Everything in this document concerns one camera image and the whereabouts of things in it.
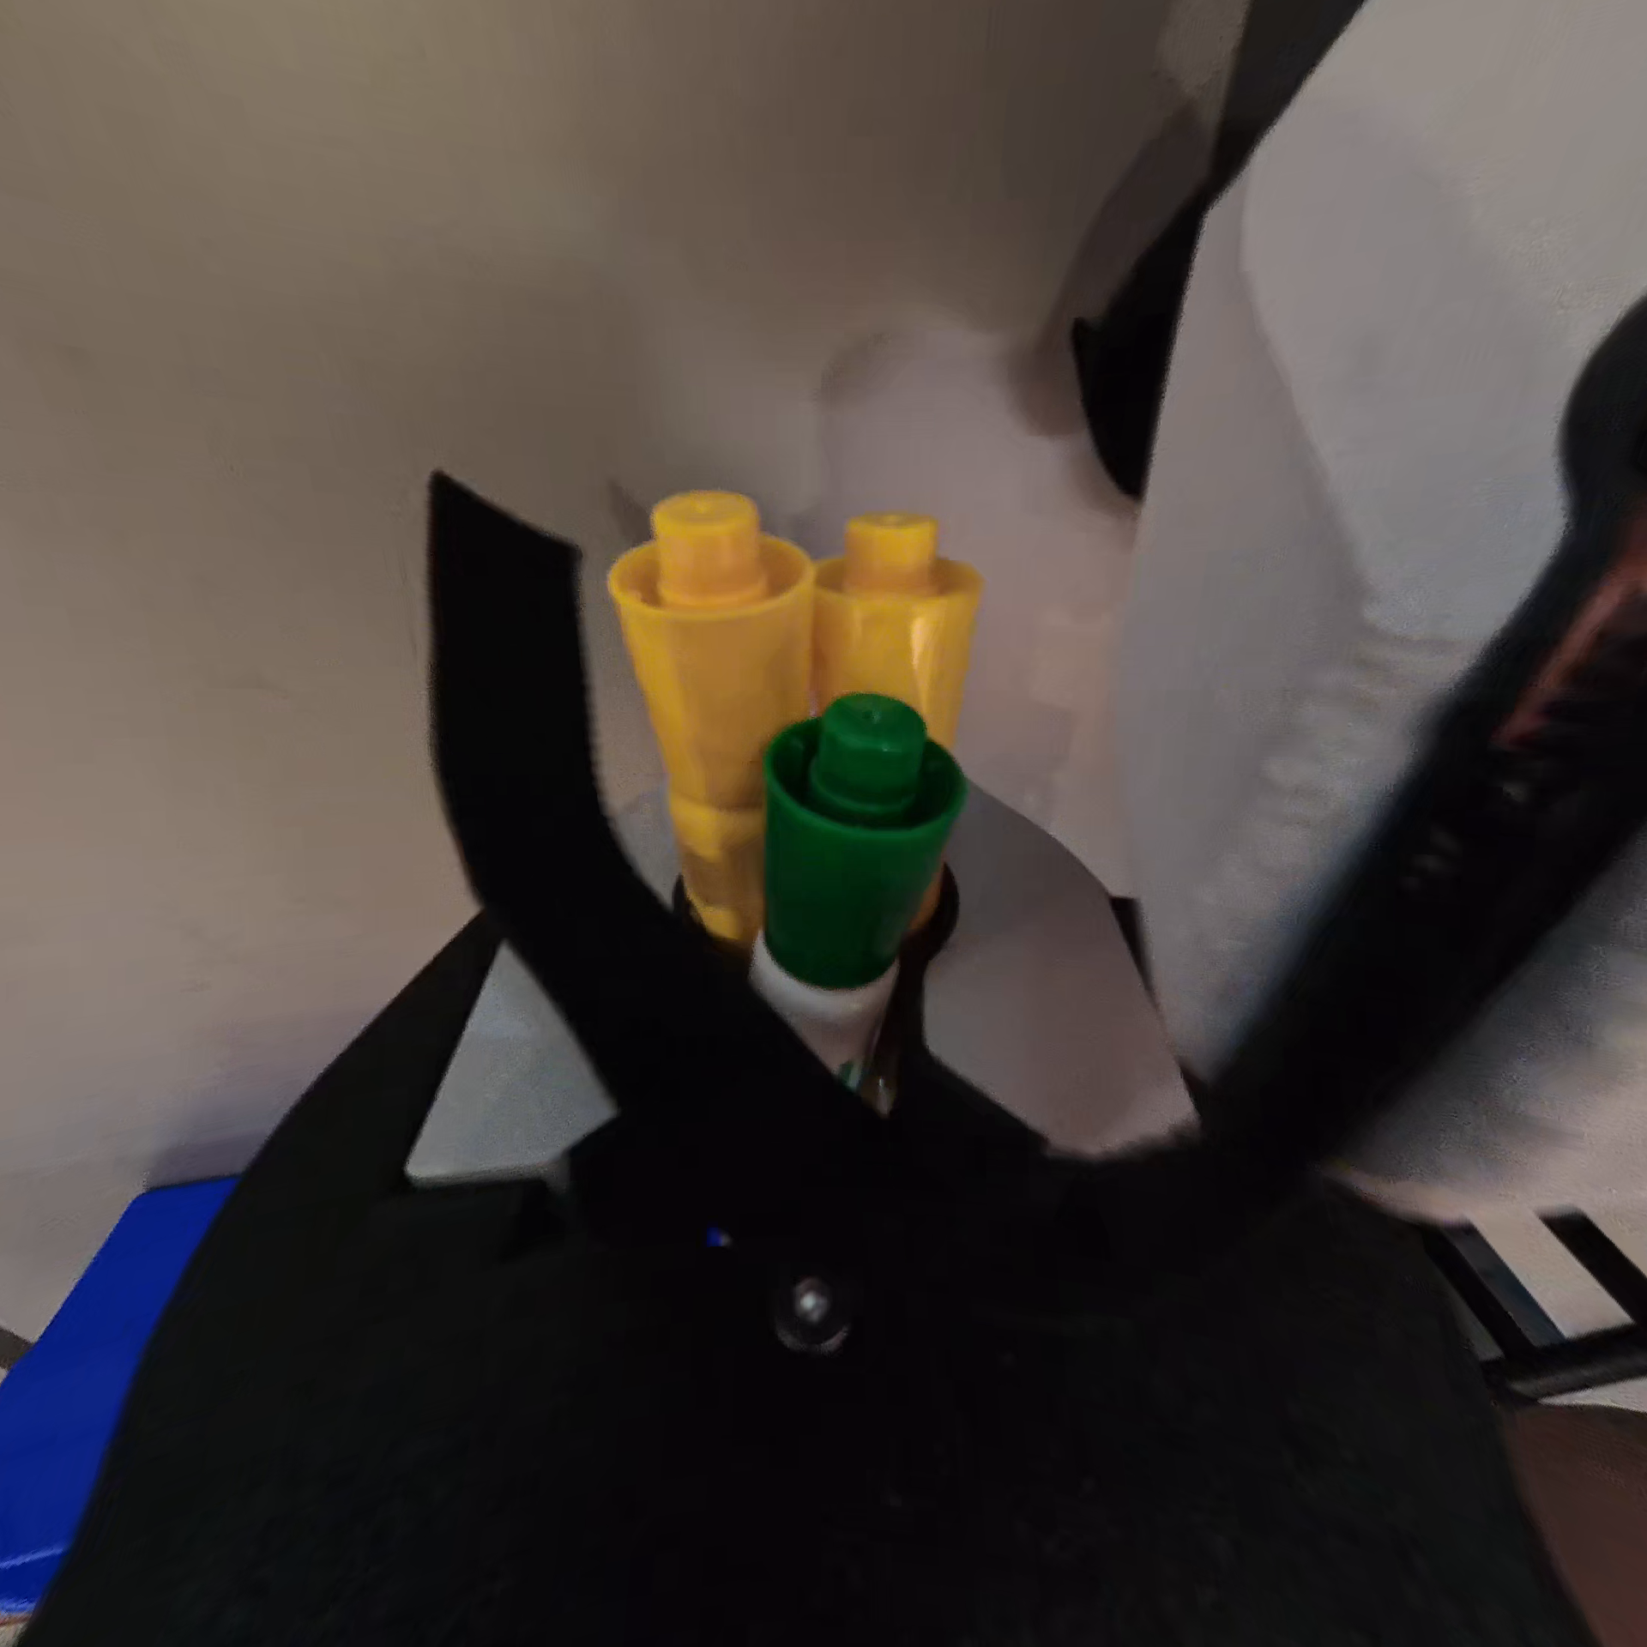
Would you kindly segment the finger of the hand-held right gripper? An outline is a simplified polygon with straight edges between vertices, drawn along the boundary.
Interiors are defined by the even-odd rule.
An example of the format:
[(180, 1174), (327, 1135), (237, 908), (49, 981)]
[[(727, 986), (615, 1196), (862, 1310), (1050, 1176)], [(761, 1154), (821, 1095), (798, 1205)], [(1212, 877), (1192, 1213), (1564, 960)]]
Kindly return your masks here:
[(1337, 1170), (1374, 1203), (1429, 1221), (1642, 1205), (1642, 841), (1593, 882)]
[(1212, 1077), (1545, 571), (1642, 296), (1642, 2), (1247, 4), (1115, 715), (1154, 993)]

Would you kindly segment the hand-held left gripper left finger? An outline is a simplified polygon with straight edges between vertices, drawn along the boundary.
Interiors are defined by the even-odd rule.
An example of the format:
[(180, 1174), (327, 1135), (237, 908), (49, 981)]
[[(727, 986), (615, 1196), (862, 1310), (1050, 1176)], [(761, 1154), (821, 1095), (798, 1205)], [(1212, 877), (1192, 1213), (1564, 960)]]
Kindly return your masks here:
[(404, 1163), (409, 1184), (570, 1184), (615, 1120), (575, 1032), (502, 940)]

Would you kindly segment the yellow highlighter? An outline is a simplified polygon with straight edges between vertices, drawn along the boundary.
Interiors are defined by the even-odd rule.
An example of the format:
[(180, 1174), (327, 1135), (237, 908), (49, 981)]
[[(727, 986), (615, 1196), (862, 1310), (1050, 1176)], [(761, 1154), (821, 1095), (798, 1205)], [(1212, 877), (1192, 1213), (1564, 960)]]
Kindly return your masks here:
[(764, 918), (764, 756), (814, 700), (814, 557), (747, 494), (654, 506), (650, 539), (607, 575), (666, 769), (685, 895), (711, 936), (751, 947)]
[(814, 706), (879, 692), (915, 708), (956, 748), (983, 576), (939, 552), (939, 523), (915, 512), (858, 513), (843, 552), (816, 566)]

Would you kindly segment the blue plastic bin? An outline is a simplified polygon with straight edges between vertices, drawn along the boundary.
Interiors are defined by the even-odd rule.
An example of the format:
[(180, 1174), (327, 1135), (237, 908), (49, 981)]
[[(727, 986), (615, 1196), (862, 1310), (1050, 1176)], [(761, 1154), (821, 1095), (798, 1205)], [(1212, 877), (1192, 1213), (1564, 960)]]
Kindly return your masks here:
[(3, 1385), (3, 1614), (29, 1614), (87, 1509), (135, 1370), (237, 1174), (145, 1190)]

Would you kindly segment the green white dry-erase marker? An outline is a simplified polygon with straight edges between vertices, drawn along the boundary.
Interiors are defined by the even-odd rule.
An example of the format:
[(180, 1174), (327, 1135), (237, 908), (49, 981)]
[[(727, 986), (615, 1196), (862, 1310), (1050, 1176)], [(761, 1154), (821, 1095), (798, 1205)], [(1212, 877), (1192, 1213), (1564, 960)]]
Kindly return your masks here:
[(864, 690), (779, 730), (763, 775), (764, 915), (750, 984), (862, 1093), (969, 783), (918, 710)]

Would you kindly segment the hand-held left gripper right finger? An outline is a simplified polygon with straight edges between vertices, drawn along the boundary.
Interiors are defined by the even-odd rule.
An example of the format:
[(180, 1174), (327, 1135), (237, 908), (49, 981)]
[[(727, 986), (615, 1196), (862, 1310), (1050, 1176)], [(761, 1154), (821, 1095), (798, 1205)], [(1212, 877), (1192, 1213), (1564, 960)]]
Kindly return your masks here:
[(1196, 1127), (1160, 1014), (1101, 880), (973, 786), (947, 841), (959, 915), (924, 981), (924, 1041), (1066, 1154)]

